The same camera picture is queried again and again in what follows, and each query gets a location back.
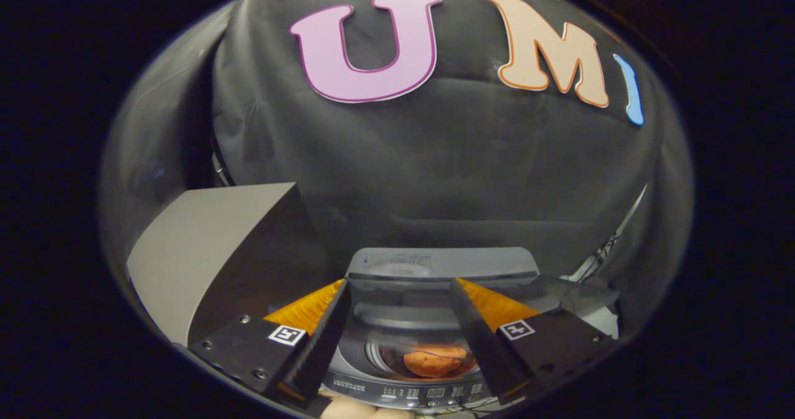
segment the washing machine lid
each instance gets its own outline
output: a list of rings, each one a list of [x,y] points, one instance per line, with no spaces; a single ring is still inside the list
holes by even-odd
[[[522,247],[364,248],[350,260],[346,277],[449,280],[537,277],[533,255]]]

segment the washing machine control panel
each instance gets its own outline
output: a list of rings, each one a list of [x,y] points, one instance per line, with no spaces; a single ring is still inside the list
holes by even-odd
[[[329,390],[353,397],[378,407],[401,408],[448,408],[450,405],[476,402],[490,397],[482,379],[460,380],[442,384],[419,385],[400,382],[378,382],[350,377],[329,371],[324,380]]]

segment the orange cloth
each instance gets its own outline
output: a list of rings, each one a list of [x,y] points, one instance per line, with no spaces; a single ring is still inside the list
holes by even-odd
[[[403,356],[403,364],[421,377],[441,379],[463,365],[466,350],[457,345],[420,345],[417,352]]]

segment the foam letter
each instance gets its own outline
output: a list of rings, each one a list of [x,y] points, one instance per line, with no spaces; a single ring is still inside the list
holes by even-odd
[[[338,102],[370,102],[403,96],[419,88],[437,64],[431,6],[442,0],[373,0],[373,6],[392,15],[397,55],[377,70],[350,66],[343,20],[353,6],[332,6],[296,22],[290,34],[301,44],[309,85],[321,96]]]
[[[563,35],[549,25],[535,9],[522,0],[489,0],[502,14],[508,31],[511,60],[500,66],[503,83],[513,88],[540,91],[549,85],[549,77],[540,69],[538,52],[544,55],[557,88],[568,92],[579,67],[580,79],[574,91],[584,102],[607,107],[609,99],[596,41],[580,27],[565,23]]]
[[[621,66],[621,71],[624,72],[624,80],[627,82],[627,92],[629,94],[630,103],[627,104],[627,116],[630,121],[637,124],[643,124],[643,112],[641,111],[641,94],[638,91],[638,81],[635,79],[635,71],[631,65],[621,56],[613,54],[613,59]]]

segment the letter m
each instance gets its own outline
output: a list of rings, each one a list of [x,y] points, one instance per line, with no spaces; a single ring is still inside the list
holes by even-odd
[[[508,31],[511,59],[500,66],[503,83],[513,88],[540,91],[549,77],[540,69],[540,54],[552,71],[557,88],[567,93],[579,68],[577,96],[596,107],[607,107],[608,97],[596,41],[580,27],[565,23],[563,35],[522,0],[489,0],[502,14]]]

